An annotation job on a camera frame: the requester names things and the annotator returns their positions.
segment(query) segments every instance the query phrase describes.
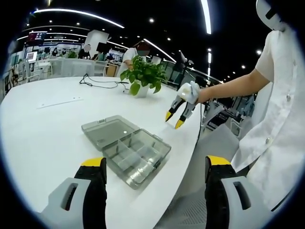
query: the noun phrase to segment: shirt button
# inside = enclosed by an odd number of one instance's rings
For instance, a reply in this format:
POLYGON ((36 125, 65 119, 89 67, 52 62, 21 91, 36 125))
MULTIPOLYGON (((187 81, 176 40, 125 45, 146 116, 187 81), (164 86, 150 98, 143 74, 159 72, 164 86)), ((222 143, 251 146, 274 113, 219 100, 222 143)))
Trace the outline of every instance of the shirt button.
POLYGON ((290 94, 286 95, 286 100, 287 100, 287 102, 289 102, 291 100, 290 94))
POLYGON ((269 138, 269 137, 268 137, 268 138, 266 138, 266 141, 265 141, 265 142, 266 142, 266 144, 268 144, 268 143, 270 142, 270 140, 271 140, 271 138, 269 138))

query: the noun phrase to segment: person in white shirt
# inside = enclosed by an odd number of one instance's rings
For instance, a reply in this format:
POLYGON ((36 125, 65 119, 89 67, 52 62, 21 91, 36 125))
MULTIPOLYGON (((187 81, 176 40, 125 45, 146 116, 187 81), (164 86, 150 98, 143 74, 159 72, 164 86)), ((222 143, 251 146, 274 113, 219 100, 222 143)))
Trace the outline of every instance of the person in white shirt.
POLYGON ((240 141, 232 159, 236 172, 248 170, 247 179, 261 191, 265 205, 272 210, 296 187, 304 172, 305 65, 295 32, 265 0, 257 0, 256 9, 273 31, 267 35, 255 69, 202 89, 198 102, 249 95, 274 83, 264 120, 240 141))
POLYGON ((143 61, 146 62, 146 56, 149 55, 149 46, 145 42, 139 42, 135 44, 132 48, 129 48, 123 55, 122 64, 118 70, 116 77, 126 71, 127 69, 132 69, 132 59, 135 56, 141 56, 143 61))

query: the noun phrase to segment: transparent plastic box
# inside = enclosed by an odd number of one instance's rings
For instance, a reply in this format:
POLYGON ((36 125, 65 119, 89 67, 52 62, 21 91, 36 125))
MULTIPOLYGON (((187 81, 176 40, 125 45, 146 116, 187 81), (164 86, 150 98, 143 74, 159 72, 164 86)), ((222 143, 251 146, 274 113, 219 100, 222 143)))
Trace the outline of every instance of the transparent plastic box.
POLYGON ((171 150, 159 137, 119 115, 85 124, 82 129, 107 158, 107 165, 133 189, 141 186, 171 150))

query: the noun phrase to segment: cable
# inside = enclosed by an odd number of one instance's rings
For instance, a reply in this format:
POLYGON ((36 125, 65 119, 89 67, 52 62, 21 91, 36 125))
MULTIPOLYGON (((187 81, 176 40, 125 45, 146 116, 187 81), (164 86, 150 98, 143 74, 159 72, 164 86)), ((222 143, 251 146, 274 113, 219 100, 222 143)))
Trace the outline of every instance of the cable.
POLYGON ((128 84, 128 82, 122 82, 122 81, 120 81, 120 82, 118 82, 118 81, 96 81, 96 80, 91 79, 90 76, 87 73, 82 77, 82 79, 79 83, 88 85, 90 87, 100 87, 100 88, 105 88, 105 89, 113 89, 113 88, 116 88, 119 84, 122 84, 124 86, 125 90, 126 90, 126 86, 124 84, 128 84), (103 87, 103 86, 93 85, 92 83, 89 83, 89 82, 85 81, 86 77, 88 77, 91 81, 97 82, 97 83, 115 83, 115 86, 113 86, 113 87, 103 87))

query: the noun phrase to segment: white shirt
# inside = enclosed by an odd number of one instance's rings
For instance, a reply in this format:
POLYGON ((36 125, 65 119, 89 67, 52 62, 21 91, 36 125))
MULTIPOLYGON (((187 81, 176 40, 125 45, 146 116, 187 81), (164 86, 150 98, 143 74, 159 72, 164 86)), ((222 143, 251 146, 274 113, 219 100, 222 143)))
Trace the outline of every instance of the white shirt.
POLYGON ((127 64, 124 63, 124 61, 126 60, 132 60, 136 55, 138 55, 137 53, 137 49, 136 48, 129 48, 123 55, 123 59, 122 59, 122 64, 118 70, 118 73, 116 75, 116 77, 120 77, 120 75, 126 71, 128 69, 127 64))
POLYGON ((264 120, 239 144, 232 166, 238 172, 258 159, 247 178, 273 209, 296 186, 305 158, 305 66, 289 28, 273 31, 256 69, 274 82, 264 120))

